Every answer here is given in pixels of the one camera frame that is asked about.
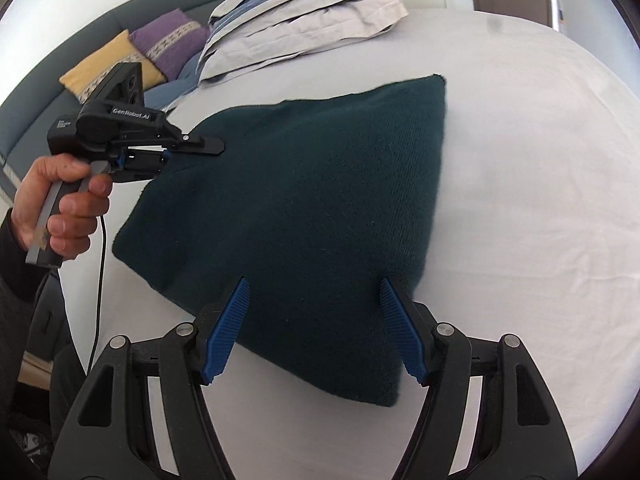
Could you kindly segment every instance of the gray handle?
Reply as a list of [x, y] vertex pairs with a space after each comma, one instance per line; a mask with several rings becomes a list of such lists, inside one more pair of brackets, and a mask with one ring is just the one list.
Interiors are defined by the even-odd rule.
[[60, 199], [63, 196], [84, 192], [89, 189], [91, 177], [100, 173], [109, 173], [111, 169], [108, 162], [99, 160], [91, 163], [91, 174], [83, 180], [76, 182], [54, 182], [49, 189], [47, 199], [42, 206], [38, 223], [33, 234], [33, 241], [27, 252], [26, 262], [47, 269], [59, 269], [62, 266], [63, 257], [57, 254], [49, 245], [50, 234], [47, 230], [47, 222], [52, 215], [60, 213]]

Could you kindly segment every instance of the screw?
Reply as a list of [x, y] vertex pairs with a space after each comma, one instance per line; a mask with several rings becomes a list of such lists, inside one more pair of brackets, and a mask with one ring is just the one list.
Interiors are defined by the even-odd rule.
[[127, 340], [123, 335], [117, 335], [109, 341], [111, 348], [122, 348], [126, 344]]
[[185, 336], [193, 333], [193, 325], [191, 323], [182, 323], [175, 329], [177, 335]]
[[449, 323], [440, 323], [436, 330], [440, 335], [452, 335], [456, 331]]
[[520, 346], [520, 339], [518, 336], [513, 334], [507, 334], [504, 336], [504, 344], [510, 346], [511, 348], [517, 348]]

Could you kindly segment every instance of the bed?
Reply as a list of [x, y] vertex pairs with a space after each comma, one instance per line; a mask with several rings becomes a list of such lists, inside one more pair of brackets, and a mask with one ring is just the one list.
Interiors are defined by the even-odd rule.
[[[447, 79], [446, 137], [414, 300], [468, 336], [518, 334], [556, 400], [578, 469], [593, 469], [604, 449], [620, 446], [614, 434], [637, 409], [640, 386], [640, 102], [587, 51], [526, 20], [412, 10], [384, 36], [198, 88], [170, 121], [188, 132], [237, 105], [329, 98], [432, 73]], [[109, 247], [145, 184], [115, 187]], [[60, 272], [84, 366], [100, 236]], [[191, 319], [107, 251], [98, 352], [115, 335], [155, 338]], [[162, 465], [175, 471], [159, 385], [150, 386]], [[471, 384], [453, 470], [466, 465], [479, 386]], [[352, 402], [236, 345], [205, 396], [239, 480], [386, 480], [424, 391], [403, 373], [396, 406]]]

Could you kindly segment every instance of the pillow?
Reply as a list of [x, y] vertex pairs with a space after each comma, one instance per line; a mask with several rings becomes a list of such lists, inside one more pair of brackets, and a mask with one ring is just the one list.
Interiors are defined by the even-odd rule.
[[[402, 0], [346, 0], [327, 7], [311, 0], [308, 8], [321, 7], [310, 12], [305, 12], [306, 4], [302, 10], [300, 1], [282, 4], [254, 18], [207, 50], [208, 57], [200, 61], [200, 81], [228, 80], [301, 54], [367, 40], [387, 32], [407, 15]], [[276, 21], [273, 13], [288, 18], [259, 30], [260, 25], [254, 22]]]
[[197, 53], [190, 60], [187, 61], [187, 64], [182, 67], [180, 70], [180, 74], [178, 75], [178, 79], [187, 79], [196, 75], [198, 71], [198, 60], [200, 59], [200, 53]]
[[131, 43], [168, 81], [176, 79], [185, 63], [202, 51], [208, 37], [209, 30], [190, 20], [180, 9], [163, 14], [129, 35]]
[[198, 87], [198, 77], [194, 74], [190, 78], [176, 79], [163, 85], [158, 85], [145, 92], [145, 107], [153, 110], [163, 110], [182, 94]]
[[225, 152], [172, 156], [113, 254], [191, 314], [244, 275], [239, 344], [326, 392], [391, 406], [401, 362], [380, 279], [402, 276], [409, 293], [420, 281], [444, 114], [440, 76], [223, 110], [193, 133]]
[[145, 90], [165, 81], [153, 63], [131, 44], [128, 30], [123, 30], [104, 47], [85, 57], [59, 81], [84, 104], [100, 81], [120, 62], [142, 63], [142, 84]]

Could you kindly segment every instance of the purple cushion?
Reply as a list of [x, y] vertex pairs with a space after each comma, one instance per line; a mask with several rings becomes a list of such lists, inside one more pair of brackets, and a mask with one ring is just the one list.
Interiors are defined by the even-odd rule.
[[173, 81], [187, 61], [202, 51], [208, 37], [206, 28], [175, 9], [133, 31], [129, 41], [158, 67], [167, 81]]

